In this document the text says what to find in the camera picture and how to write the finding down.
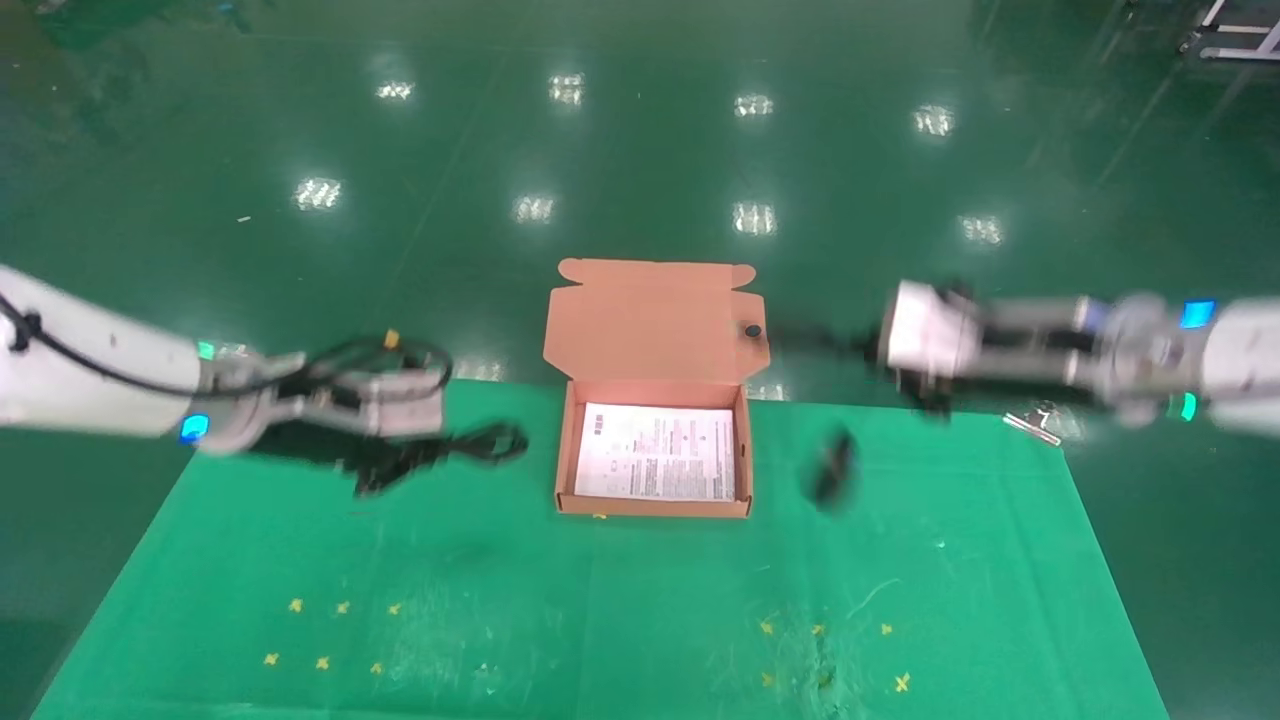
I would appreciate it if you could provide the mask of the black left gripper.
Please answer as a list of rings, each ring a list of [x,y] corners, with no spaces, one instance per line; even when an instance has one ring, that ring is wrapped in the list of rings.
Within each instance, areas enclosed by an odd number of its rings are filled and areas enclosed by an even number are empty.
[[[483,433],[434,436],[399,445],[379,436],[284,421],[270,425],[244,451],[355,473],[353,497],[372,498],[449,457],[483,459]]]

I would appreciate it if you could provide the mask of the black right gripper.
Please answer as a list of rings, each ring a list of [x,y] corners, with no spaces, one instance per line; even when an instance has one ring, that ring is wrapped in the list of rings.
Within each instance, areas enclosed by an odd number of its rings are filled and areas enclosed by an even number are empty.
[[[826,325],[783,325],[773,331],[773,348],[786,354],[867,355],[867,363],[919,413],[934,419],[952,416],[952,389],[948,378],[938,379],[923,372],[891,366],[881,352],[881,325],[837,331]]]

